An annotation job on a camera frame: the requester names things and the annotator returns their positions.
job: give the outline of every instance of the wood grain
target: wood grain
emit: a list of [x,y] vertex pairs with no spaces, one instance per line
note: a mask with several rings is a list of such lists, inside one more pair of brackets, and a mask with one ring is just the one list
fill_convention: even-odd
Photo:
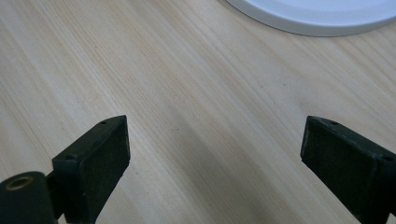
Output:
[[395,62],[396,24],[315,38],[224,0],[3,0],[0,180],[125,114],[97,223],[358,223],[301,163],[305,118],[396,152]]

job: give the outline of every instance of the wooden surface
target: wooden surface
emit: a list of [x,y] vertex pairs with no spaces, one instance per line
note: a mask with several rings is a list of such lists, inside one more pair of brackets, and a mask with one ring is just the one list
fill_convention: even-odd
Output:
[[395,64],[395,23],[314,38],[224,0],[2,0],[0,180],[125,114],[97,223],[358,223],[301,163],[305,118],[396,152]]

